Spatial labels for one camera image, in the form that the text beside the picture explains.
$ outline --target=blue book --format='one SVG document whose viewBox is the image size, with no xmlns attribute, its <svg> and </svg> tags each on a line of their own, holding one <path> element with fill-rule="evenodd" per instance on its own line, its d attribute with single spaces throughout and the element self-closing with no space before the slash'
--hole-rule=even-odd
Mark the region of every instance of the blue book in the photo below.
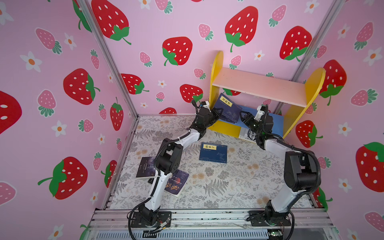
<svg viewBox="0 0 384 240">
<path fill-rule="evenodd" d="M 209 142 L 202 142 L 199 160 L 227 163 L 227 146 Z"/>
</svg>

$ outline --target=red strawberry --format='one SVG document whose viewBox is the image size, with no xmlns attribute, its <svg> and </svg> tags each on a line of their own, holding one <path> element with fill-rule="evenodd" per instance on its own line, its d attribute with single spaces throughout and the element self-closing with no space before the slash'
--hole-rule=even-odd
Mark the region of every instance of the red strawberry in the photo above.
<svg viewBox="0 0 384 240">
<path fill-rule="evenodd" d="M 305 120 L 296 126 L 296 136 L 306 148 L 312 147 L 316 142 L 316 138 L 323 138 L 323 136 L 316 137 L 316 135 L 317 128 L 310 120 Z"/>
<path fill-rule="evenodd" d="M 53 169 L 53 177 L 43 179 L 37 185 L 52 179 L 49 190 L 56 199 L 66 199 L 87 181 L 88 171 L 79 160 L 66 157 Z"/>
<path fill-rule="evenodd" d="M 355 50 L 359 51 L 367 45 L 367 41 L 373 35 L 373 22 L 367 22 L 356 36 Z"/>
<path fill-rule="evenodd" d="M 0 206 L 16 197 L 17 190 L 11 184 L 0 181 Z"/>
<path fill-rule="evenodd" d="M 97 152 L 95 154 L 95 159 L 93 160 L 93 169 L 97 171 L 101 164 L 101 153 Z"/>
<path fill-rule="evenodd" d="M 206 24 L 199 25 L 200 37 L 205 38 L 206 41 L 210 41 L 214 37 L 214 32 L 211 31 L 211 27 Z"/>
<path fill-rule="evenodd" d="M 100 103 L 99 105 L 100 117 L 103 120 L 107 119 L 107 110 L 104 108 L 104 105 Z"/>
<path fill-rule="evenodd" d="M 92 11 L 95 14 L 100 30 L 107 38 L 120 41 L 129 35 L 129 23 L 124 13 L 107 0 L 92 0 Z"/>
<path fill-rule="evenodd" d="M 159 112 L 159 114 L 177 114 L 174 108 L 166 108 L 163 111 Z"/>
<path fill-rule="evenodd" d="M 68 76 L 64 78 L 63 81 L 65 93 L 78 101 L 81 104 L 89 105 L 92 103 L 96 96 L 96 91 L 100 89 L 93 86 L 93 79 L 82 68 L 78 68 Z"/>
<path fill-rule="evenodd" d="M 191 54 L 192 42 L 185 36 L 168 38 L 163 42 L 163 56 L 173 65 L 184 65 Z"/>
<path fill-rule="evenodd" d="M 60 55 L 63 52 L 61 50 L 60 43 L 55 41 L 55 37 L 52 35 L 52 33 L 42 28 L 36 28 L 35 32 L 36 36 L 39 38 L 40 42 L 46 49 L 52 50 L 52 52 L 56 53 L 57 55 Z"/>
<path fill-rule="evenodd" d="M 317 109 L 317 104 L 316 103 L 312 103 L 308 109 L 305 111 L 306 114 L 312 114 L 313 112 L 316 112 L 316 109 Z"/>
<path fill-rule="evenodd" d="M 359 148 L 356 164 L 362 183 L 375 192 L 384 192 L 384 145 L 371 142 Z"/>
<path fill-rule="evenodd" d="M 22 116 L 22 108 L 11 95 L 0 91 L 0 134 L 14 125 Z"/>
<path fill-rule="evenodd" d="M 116 165 L 117 165 L 117 162 L 115 160 L 112 160 L 107 168 L 105 169 L 105 173 L 103 173 L 103 171 L 101 171 L 102 174 L 104 174 L 104 183 L 105 183 L 105 186 L 109 187 L 109 184 L 111 183 L 111 180 L 112 180 L 112 177 L 113 177 L 113 173 L 115 172 L 115 169 L 116 169 Z"/>
<path fill-rule="evenodd" d="M 180 93 L 183 100 L 187 103 L 190 103 L 192 99 L 194 99 L 196 102 L 200 102 L 200 100 L 203 98 L 203 90 L 199 87 L 189 84 L 180 86 Z"/>
<path fill-rule="evenodd" d="M 278 25 L 279 21 L 284 18 L 286 10 L 286 5 L 281 5 L 280 7 L 276 8 L 276 10 L 273 11 L 271 15 L 272 18 L 269 19 L 269 27 L 273 28 Z"/>
<path fill-rule="evenodd" d="M 377 212 L 369 212 L 365 215 L 365 220 L 380 232 L 384 232 L 384 216 Z"/>
<path fill-rule="evenodd" d="M 240 47 L 249 43 L 256 32 L 259 12 L 257 8 L 248 6 L 233 16 L 225 26 L 225 36 L 229 43 Z"/>
<path fill-rule="evenodd" d="M 97 56 L 97 53 L 95 51 L 95 49 L 92 49 L 91 50 L 91 61 L 93 63 L 93 66 L 96 68 L 96 69 L 99 69 L 99 66 L 100 66 L 100 61 L 98 59 L 98 56 Z"/>
<path fill-rule="evenodd" d="M 302 26 L 295 26 L 285 35 L 283 44 L 280 48 L 280 58 L 292 60 L 294 58 L 300 62 L 298 56 L 301 56 L 307 50 L 312 41 L 312 35 Z"/>
<path fill-rule="evenodd" d="M 368 89 L 368 90 L 360 90 L 358 91 L 352 98 L 351 103 L 353 105 L 362 107 L 365 106 L 367 103 L 371 104 L 373 101 L 376 100 L 378 93 L 374 89 Z"/>
<path fill-rule="evenodd" d="M 337 95 L 347 81 L 347 73 L 344 68 L 334 59 L 324 65 L 325 79 L 319 94 L 323 98 L 329 97 L 327 106 L 331 103 L 331 96 Z"/>
<path fill-rule="evenodd" d="M 113 128 L 118 131 L 121 128 L 122 120 L 124 118 L 121 105 L 118 104 L 118 98 L 116 97 L 116 102 L 112 104 L 111 110 L 109 111 L 109 114 L 111 115 L 111 121 Z"/>
<path fill-rule="evenodd" d="M 144 82 L 138 76 L 124 73 L 122 73 L 121 76 L 129 93 L 139 94 L 142 91 L 149 92 L 149 90 L 144 90 Z"/>
</svg>

